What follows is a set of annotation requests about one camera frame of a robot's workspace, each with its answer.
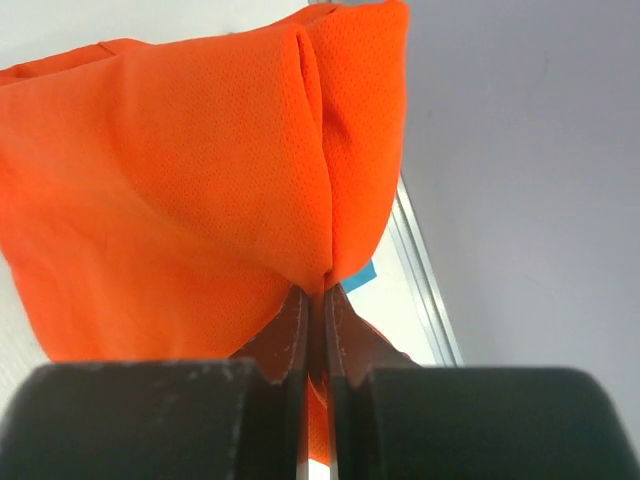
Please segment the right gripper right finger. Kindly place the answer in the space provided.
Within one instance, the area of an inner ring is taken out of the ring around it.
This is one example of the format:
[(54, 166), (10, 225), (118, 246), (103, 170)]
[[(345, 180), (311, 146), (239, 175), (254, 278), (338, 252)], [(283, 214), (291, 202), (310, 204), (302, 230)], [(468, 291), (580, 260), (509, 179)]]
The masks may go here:
[(604, 389), (566, 368), (422, 367), (325, 297), (335, 479), (635, 479)]

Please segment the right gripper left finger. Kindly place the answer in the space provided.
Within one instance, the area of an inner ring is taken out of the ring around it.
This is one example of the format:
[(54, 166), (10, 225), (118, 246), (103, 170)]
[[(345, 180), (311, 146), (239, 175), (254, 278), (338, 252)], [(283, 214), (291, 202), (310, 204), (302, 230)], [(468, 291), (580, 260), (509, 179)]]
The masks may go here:
[(48, 364), (1, 421), (5, 479), (304, 479), (309, 300), (227, 359)]

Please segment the orange t shirt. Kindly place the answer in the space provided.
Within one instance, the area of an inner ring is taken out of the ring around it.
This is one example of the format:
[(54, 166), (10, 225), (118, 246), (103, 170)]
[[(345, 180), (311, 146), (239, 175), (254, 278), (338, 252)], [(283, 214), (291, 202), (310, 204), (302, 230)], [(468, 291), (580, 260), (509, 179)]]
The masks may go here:
[(409, 8), (316, 4), (1, 73), (1, 250), (52, 361), (226, 357), (372, 257), (403, 149)]

